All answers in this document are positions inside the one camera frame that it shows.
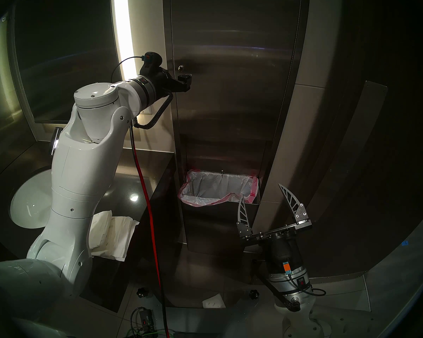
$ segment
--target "paper towel stack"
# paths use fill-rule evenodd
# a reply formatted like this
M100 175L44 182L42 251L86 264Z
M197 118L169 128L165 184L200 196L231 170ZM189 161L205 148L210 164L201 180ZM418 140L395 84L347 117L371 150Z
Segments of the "paper towel stack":
M130 217L113 217L111 211L95 214L89 231L91 255L124 261L138 224Z

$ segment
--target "light strip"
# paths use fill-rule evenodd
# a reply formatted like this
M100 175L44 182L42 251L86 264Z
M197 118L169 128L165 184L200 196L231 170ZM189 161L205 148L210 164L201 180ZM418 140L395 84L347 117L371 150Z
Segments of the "light strip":
M124 60L135 55L133 52L132 31L130 29L128 0L114 0L114 4L119 54L121 60ZM135 78L138 75L136 72L135 59L124 61L121 66L124 80Z

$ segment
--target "red cable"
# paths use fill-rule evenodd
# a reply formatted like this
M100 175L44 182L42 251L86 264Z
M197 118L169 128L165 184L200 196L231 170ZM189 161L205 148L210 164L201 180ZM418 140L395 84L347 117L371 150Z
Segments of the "red cable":
M153 248L153 251L154 251L155 267L157 268L158 284L160 285L160 291L161 291L160 270L158 268L157 247L155 246L154 219L153 219L153 216L152 216L151 202L150 202L150 199L149 199L149 195L147 194L146 183L144 182L144 178L142 176L141 168L139 167L138 157L136 156L135 145L133 145L133 154L134 154L134 158L135 158L136 169L138 170L139 180L141 180L142 192L144 193L144 197L146 198L147 211L149 212L149 220L150 220L150 225L151 225L151 236L152 236L152 248Z
M132 141L132 150L133 150L133 158L135 160L136 169L138 170L139 180L141 180L141 186L142 186L142 192L144 193L144 197L146 198L146 204L147 204L147 212L149 212L149 221L151 226L151 236L152 236L152 248L154 251L154 259L155 259L155 267L157 269L157 276L158 276L158 284L160 286L160 292L161 292L161 300L162 300L162 307L163 307L163 323L165 326L165 333L166 338L170 338L169 335L169 329L168 324L166 321L166 312L165 312L165 295L164 291L161 288L161 278L160 278L160 268L158 266L158 255L157 255L157 247L155 245L155 230L154 230L154 219L152 215L152 207L151 207L151 201L149 199L149 194L147 194L146 189L146 183L144 182L144 177L142 176L141 168L139 167L138 157L136 155L136 146L135 146L135 139L133 136L133 127L130 126L130 140Z

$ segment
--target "white sink basin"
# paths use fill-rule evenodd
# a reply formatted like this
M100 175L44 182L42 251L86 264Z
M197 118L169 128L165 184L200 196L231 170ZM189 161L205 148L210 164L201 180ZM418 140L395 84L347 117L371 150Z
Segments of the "white sink basin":
M27 229L43 228L52 205L52 170L31 177L14 194L9 209L15 224Z

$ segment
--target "countertop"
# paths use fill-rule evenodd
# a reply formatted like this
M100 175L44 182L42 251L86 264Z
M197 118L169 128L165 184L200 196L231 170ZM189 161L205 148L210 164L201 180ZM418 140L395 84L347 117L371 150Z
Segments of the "countertop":
M167 167L173 162L173 153L160 151L137 151L147 192L152 199ZM10 217L9 207L17 189L35 174L51 168L48 142L36 142L0 174L0 242L17 258L26 253L41 234L43 228L25 229L17 226ZM136 201L130 200L137 195ZM123 149L113 183L96 208L113 212L114 216L129 216L141 220L146 209L138 173L130 149Z

